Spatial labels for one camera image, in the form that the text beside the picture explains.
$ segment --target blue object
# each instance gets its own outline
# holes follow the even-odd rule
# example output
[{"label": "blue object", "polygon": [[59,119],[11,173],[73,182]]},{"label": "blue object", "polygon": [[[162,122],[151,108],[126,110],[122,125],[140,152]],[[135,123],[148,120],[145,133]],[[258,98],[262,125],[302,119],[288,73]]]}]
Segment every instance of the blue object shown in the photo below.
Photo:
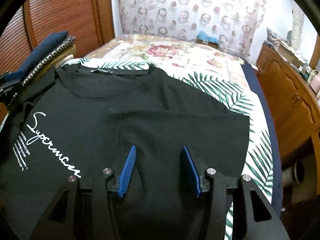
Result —
[{"label": "blue object", "polygon": [[201,194],[199,174],[196,170],[196,167],[193,163],[193,160],[186,146],[184,146],[182,150],[182,159],[183,159],[184,166],[187,169],[188,178],[189,178],[189,182],[192,187],[192,190],[196,193],[196,197],[199,197]]},{"label": "blue object", "polygon": [[30,56],[20,65],[17,71],[8,74],[5,78],[7,82],[22,80],[34,68],[40,60],[52,52],[68,36],[67,31],[52,33],[46,37],[38,46],[34,48]]},{"label": "blue object", "polygon": [[282,169],[280,161],[280,153],[278,147],[278,139],[276,136],[276,129],[273,123],[271,112],[264,96],[260,83],[258,81],[257,75],[253,71],[251,65],[244,60],[245,64],[242,65],[244,76],[249,84],[250,90],[257,94],[263,112],[266,117],[267,126],[269,130],[270,142],[271,142],[271,152],[272,152],[272,163],[273,163],[273,187],[272,187],[272,200],[271,205],[276,211],[277,215],[280,217],[282,208]]},{"label": "blue object", "polygon": [[120,198],[123,197],[123,194],[127,192],[135,161],[136,147],[132,145],[127,160],[125,161],[123,169],[119,176],[118,196]]},{"label": "blue object", "polygon": [[200,31],[199,34],[197,35],[197,38],[202,40],[202,41],[204,41],[204,42],[212,42],[212,43],[219,44],[219,40],[218,39],[209,36],[204,31]]}]

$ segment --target blue gripper pad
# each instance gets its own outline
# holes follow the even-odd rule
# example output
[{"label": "blue gripper pad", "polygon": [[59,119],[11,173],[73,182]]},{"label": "blue gripper pad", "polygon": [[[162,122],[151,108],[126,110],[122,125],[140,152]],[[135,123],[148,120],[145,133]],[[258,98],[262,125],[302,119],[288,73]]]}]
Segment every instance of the blue gripper pad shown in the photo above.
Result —
[{"label": "blue gripper pad", "polygon": [[196,197],[199,197],[201,194],[200,177],[186,146],[182,149],[182,161],[188,173],[188,179],[192,191],[195,192]]},{"label": "blue gripper pad", "polygon": [[125,161],[123,169],[119,176],[118,196],[120,198],[123,197],[123,194],[127,192],[135,161],[136,147],[132,145],[127,160]]}]

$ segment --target floral bedsheet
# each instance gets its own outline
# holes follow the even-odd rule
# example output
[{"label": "floral bedsheet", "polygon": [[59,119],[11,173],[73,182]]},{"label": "floral bedsheet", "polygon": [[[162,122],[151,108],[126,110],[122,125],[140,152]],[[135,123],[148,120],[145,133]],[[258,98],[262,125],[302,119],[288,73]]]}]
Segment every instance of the floral bedsheet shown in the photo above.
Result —
[{"label": "floral bedsheet", "polygon": [[[77,58],[65,64],[81,63],[91,68],[115,68],[127,70],[148,69],[148,62],[117,61],[104,58]],[[155,64],[168,76],[181,80],[196,89],[214,97],[229,110],[250,117],[249,144],[242,174],[252,177],[265,197],[271,203],[273,187],[273,163],[269,131],[258,96],[232,81],[220,80],[211,71],[205,69],[188,69],[172,65]],[[226,217],[224,240],[232,239],[233,205]]]},{"label": "floral bedsheet", "polygon": [[242,59],[203,44],[133,34],[115,38],[85,58],[148,61],[157,65],[208,71],[215,78],[249,89],[241,67],[244,63]]}]

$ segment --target bed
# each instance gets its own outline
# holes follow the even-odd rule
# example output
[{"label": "bed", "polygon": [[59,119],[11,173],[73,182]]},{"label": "bed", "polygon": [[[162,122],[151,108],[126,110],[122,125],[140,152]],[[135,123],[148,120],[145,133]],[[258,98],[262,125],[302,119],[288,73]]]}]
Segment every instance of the bed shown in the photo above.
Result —
[{"label": "bed", "polygon": [[[250,116],[242,174],[254,179],[280,215],[282,178],[275,128],[256,74],[245,60],[202,44],[134,34],[113,39],[72,61],[87,67],[120,69],[143,69],[145,62],[151,62],[169,76],[215,97],[230,110]],[[232,236],[232,223],[231,205],[225,239]]]}]

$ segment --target pink bottle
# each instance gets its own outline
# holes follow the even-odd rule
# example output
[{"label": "pink bottle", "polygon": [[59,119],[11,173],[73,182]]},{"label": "pink bottle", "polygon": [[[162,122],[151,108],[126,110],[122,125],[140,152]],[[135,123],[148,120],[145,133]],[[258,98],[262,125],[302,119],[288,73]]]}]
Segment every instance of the pink bottle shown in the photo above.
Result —
[{"label": "pink bottle", "polygon": [[313,91],[317,94],[320,90],[320,73],[318,73],[314,78],[312,79],[310,83],[310,87],[313,89]]}]

